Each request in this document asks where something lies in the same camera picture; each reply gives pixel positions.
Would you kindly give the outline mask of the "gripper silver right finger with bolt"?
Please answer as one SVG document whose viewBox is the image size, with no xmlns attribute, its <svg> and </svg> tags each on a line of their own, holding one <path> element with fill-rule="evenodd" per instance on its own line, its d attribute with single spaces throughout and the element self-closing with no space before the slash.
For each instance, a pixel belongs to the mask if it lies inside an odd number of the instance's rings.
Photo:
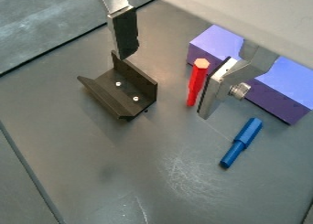
<svg viewBox="0 0 313 224">
<path fill-rule="evenodd" d="M 229 57 L 206 79 L 198 115 L 206 119 L 217 110 L 228 96 L 243 100 L 251 86 L 247 81 L 264 75 L 275 65 L 279 54 L 245 39 L 240 49 L 240 58 Z"/>
</svg>

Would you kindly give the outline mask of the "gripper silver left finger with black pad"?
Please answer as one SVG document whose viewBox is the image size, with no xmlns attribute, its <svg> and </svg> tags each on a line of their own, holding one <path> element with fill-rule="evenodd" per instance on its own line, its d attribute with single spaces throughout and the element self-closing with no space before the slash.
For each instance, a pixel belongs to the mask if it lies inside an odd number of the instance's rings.
<svg viewBox="0 0 313 224">
<path fill-rule="evenodd" d="M 99 0 L 99 2 L 107 12 L 107 25 L 120 59 L 128 59 L 140 47 L 136 8 L 129 0 Z"/>
</svg>

